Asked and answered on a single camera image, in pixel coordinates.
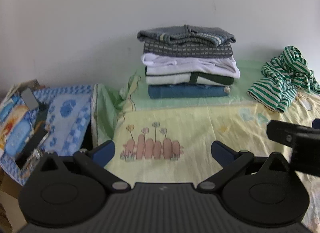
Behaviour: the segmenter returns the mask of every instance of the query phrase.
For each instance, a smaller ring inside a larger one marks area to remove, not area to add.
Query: green striped shirt
[[[320,94],[313,71],[296,47],[285,47],[279,57],[263,65],[261,73],[265,78],[253,83],[248,94],[272,111],[286,111],[298,88]]]

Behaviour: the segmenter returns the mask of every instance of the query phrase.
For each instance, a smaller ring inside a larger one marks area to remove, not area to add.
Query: green bedsheet
[[[238,80],[235,79],[235,83],[230,86],[229,96],[173,99],[150,99],[148,95],[148,84],[145,83],[145,70],[142,68],[131,77],[128,89],[123,93],[123,97],[127,99],[122,103],[123,111],[222,105],[242,101],[254,101],[252,97],[247,95],[247,90],[251,87],[253,82],[263,77],[260,72],[262,65],[263,62],[259,61],[237,61],[241,77]]]
[[[255,102],[247,95],[247,90],[252,83],[262,78],[260,70],[263,64],[260,61],[237,61],[241,77],[239,80],[235,79],[235,83],[230,86],[230,94],[226,97],[150,99],[144,67],[130,77],[120,93],[97,84],[92,104],[92,137],[96,142],[95,146],[112,139],[118,121],[131,111]]]

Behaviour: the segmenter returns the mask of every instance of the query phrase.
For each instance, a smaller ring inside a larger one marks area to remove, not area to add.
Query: white and dark green folded garment
[[[320,85],[299,49],[287,46],[279,57],[266,62],[261,73],[265,76],[253,83],[248,94],[272,111],[283,113],[291,105],[297,89],[320,94]]]
[[[229,86],[234,79],[220,75],[206,74],[201,72],[188,72],[168,75],[148,75],[146,67],[146,83],[149,85],[175,85],[181,83],[201,84],[211,86]]]

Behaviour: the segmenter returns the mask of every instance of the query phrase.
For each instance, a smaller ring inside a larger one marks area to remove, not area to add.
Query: fabric
[[[149,38],[167,44],[183,44],[186,42],[200,43],[213,48],[216,48],[226,41],[236,42],[234,35],[223,29],[190,25],[141,30],[138,32],[137,38],[139,41],[144,41],[146,38]]]
[[[15,160],[31,136],[33,136],[31,123],[26,120],[20,120],[7,138],[5,152]]]
[[[231,57],[225,59],[197,59],[188,57],[188,61],[181,61],[181,57],[170,58],[147,53],[142,56],[142,62],[147,65],[147,75],[170,75],[188,72],[202,72],[231,78],[240,78],[240,71],[236,61]]]
[[[3,107],[0,110],[0,122],[3,123],[7,116],[10,114],[12,108],[19,101],[20,97],[13,95],[7,102],[4,103]]]
[[[112,140],[123,99],[118,91],[100,84],[94,86],[92,98],[95,105],[91,123],[92,139],[96,142],[94,147],[97,147],[107,140]]]
[[[178,84],[149,86],[148,92],[152,99],[218,97],[227,96],[230,88],[228,86]]]
[[[169,84],[189,83],[189,84],[203,84],[203,85],[214,85],[214,86],[229,86],[229,85],[232,85],[233,82],[234,82],[234,79],[230,77],[206,74],[201,72],[159,75],[159,76],[146,75],[146,83],[149,85],[169,85]]]
[[[12,105],[10,114],[7,115],[7,118],[0,127],[0,157],[4,154],[4,148],[15,126],[22,120],[28,111],[29,109],[25,105]]]
[[[75,98],[77,98],[77,95],[83,96],[83,97],[85,97],[85,95],[89,95],[88,100],[83,105],[83,108],[81,108],[81,110],[78,112],[78,116],[75,120],[75,124],[73,126],[68,127],[69,135],[66,138],[67,143],[63,142],[63,145],[57,145],[57,143],[55,145],[50,145],[50,143],[52,142],[52,139],[50,139],[51,134],[55,132],[55,127],[53,127],[53,126],[54,126],[54,123],[56,122],[55,121],[56,118],[52,117],[53,112],[51,113],[52,115],[48,119],[49,123],[50,123],[50,120],[52,120],[50,135],[47,138],[47,140],[44,142],[44,144],[42,145],[42,148],[44,148],[46,151],[48,151],[48,150],[56,151],[60,156],[72,155],[74,152],[79,150],[80,146],[78,146],[78,148],[75,148],[72,143],[68,144],[68,142],[74,141],[74,138],[79,138],[79,140],[80,140],[81,137],[83,138],[83,136],[85,134],[85,131],[86,131],[85,126],[83,126],[83,128],[82,128],[81,134],[80,135],[78,134],[77,130],[80,130],[81,128],[78,127],[77,122],[80,122],[80,125],[82,126],[83,119],[87,119],[89,116],[89,120],[90,120],[91,100],[89,98],[92,95],[92,90],[93,90],[93,86],[91,86],[91,85],[87,85],[87,86],[80,85],[80,86],[69,86],[69,87],[59,87],[59,88],[45,88],[45,89],[40,89],[40,90],[36,90],[33,92],[34,96],[39,100],[39,102],[43,102],[49,106],[52,106],[53,101],[60,96],[68,95],[68,98],[75,99]],[[24,104],[23,100],[20,99],[18,101],[17,105],[25,105],[25,104]],[[62,112],[64,113],[62,115],[64,115],[66,118],[68,117],[68,115],[65,115],[65,113],[72,113],[75,109],[75,106],[72,106],[72,105],[73,105],[73,103],[71,103],[71,102],[65,103],[65,104],[62,103],[62,105],[61,105],[61,106],[63,106],[63,109],[65,110],[65,111],[62,110]],[[22,120],[26,120],[26,121],[30,122],[32,125],[34,125],[34,123],[36,121],[36,117],[37,117],[37,112],[38,112],[37,109],[32,110],[32,111],[27,111],[27,113],[24,115]],[[18,168],[18,166],[16,165],[14,160],[7,153],[4,153],[3,156],[1,157],[0,166],[13,180],[18,182],[20,185],[25,184],[28,177],[25,177],[23,174],[21,174],[20,169]]]
[[[319,99],[315,94],[299,93],[284,114],[272,112],[257,101],[127,112],[115,129],[115,156],[105,168],[132,187],[135,182],[191,182],[196,186],[221,170],[211,157],[215,140],[235,151],[246,149],[256,156],[279,151],[289,159],[289,147],[268,139],[267,123],[274,119],[311,126],[320,116]],[[310,195],[303,223],[317,229],[320,178],[297,174]]]
[[[121,97],[123,102],[116,105],[115,108],[120,109],[119,115],[141,110],[163,109],[163,108],[179,108],[191,106],[210,106],[210,105],[229,105],[240,104],[243,102],[255,103],[256,100],[247,94],[247,90],[252,83],[263,77],[260,70],[263,65],[261,61],[238,61],[237,65],[242,73],[240,79],[235,79],[230,86],[229,96],[224,97],[207,97],[207,98],[165,98],[153,100],[148,94],[148,84],[145,80],[145,68],[140,68],[128,81],[128,84],[121,89]],[[98,84],[101,90],[98,92],[98,100],[108,93],[109,88],[105,85]],[[97,118],[105,118],[104,107],[97,110]],[[103,130],[99,132],[98,137],[104,137]]]
[[[91,95],[65,94],[53,99],[46,119],[50,135],[43,144],[45,150],[54,148],[58,155],[69,156],[81,148],[90,122]]]
[[[183,44],[166,44],[162,41],[146,38],[143,46],[143,53],[154,53],[160,56],[174,57],[200,57],[200,58],[222,58],[230,57],[233,54],[230,42],[218,45],[213,48],[200,43],[186,42]]]
[[[279,57],[263,65],[265,78],[255,82],[248,94],[272,111],[283,113],[291,105],[297,89],[320,94],[320,85],[308,69],[300,50],[287,46]]]

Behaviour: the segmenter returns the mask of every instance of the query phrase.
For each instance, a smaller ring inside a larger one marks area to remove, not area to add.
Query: blue paw print pattern
[[[54,133],[54,131],[55,131],[55,129],[56,129],[56,127],[53,125],[53,126],[51,126],[51,128],[50,128],[50,134],[53,134]]]
[[[49,108],[49,113],[52,114],[52,112],[54,111],[55,108],[56,108],[56,107],[55,107],[54,105],[51,106],[51,107]]]
[[[44,88],[39,89],[33,92],[34,96],[40,101],[44,102],[48,105],[51,105],[52,101],[61,94],[92,94],[93,86],[91,85],[85,85],[85,86],[69,86],[69,87],[59,87],[59,88]],[[20,99],[17,102],[17,105],[24,104],[23,100]],[[51,141],[48,141],[48,147],[52,144],[55,144],[55,146],[52,146],[52,149],[57,150],[57,153],[60,156],[70,156],[74,154],[79,148],[80,148],[80,142],[82,140],[82,137],[84,136],[84,132],[86,126],[88,125],[89,120],[86,119],[88,115],[86,113],[89,113],[90,115],[90,100],[88,101],[88,104],[86,104],[87,109],[83,109],[81,111],[81,115],[78,116],[79,119],[76,119],[76,123],[72,126],[72,129],[74,130],[74,135],[69,134],[68,135],[68,141],[65,142],[63,147],[60,148],[60,145],[58,145],[58,140],[54,143],[54,139],[52,138]],[[37,116],[37,110],[34,110],[32,112],[27,113],[24,116],[24,119],[30,120],[32,124],[34,124]],[[52,123],[55,119],[55,115],[52,115],[49,119],[50,123]],[[81,125],[82,132],[80,132],[77,129],[77,126]],[[0,158],[0,166],[6,172],[13,180],[18,182],[20,185],[24,185],[26,180],[28,178],[21,178],[21,172],[19,168],[17,167],[14,160],[8,156],[6,153],[3,154],[3,156]]]
[[[54,138],[52,138],[52,140],[51,140],[51,142],[49,143],[49,145],[50,145],[50,147],[54,147],[54,146],[56,145],[56,143],[57,143],[57,138],[54,137]]]
[[[60,108],[61,116],[64,118],[68,117],[75,106],[76,106],[76,101],[73,99],[64,101],[62,104],[62,107]]]
[[[83,129],[84,129],[84,126],[82,126],[82,125],[79,124],[79,125],[77,125],[77,129],[82,132]]]
[[[52,115],[52,116],[50,117],[50,119],[49,119],[49,123],[52,124],[55,118],[56,118],[56,116],[55,116],[55,115]]]
[[[254,119],[249,108],[241,108],[239,114],[244,121],[251,121]]]

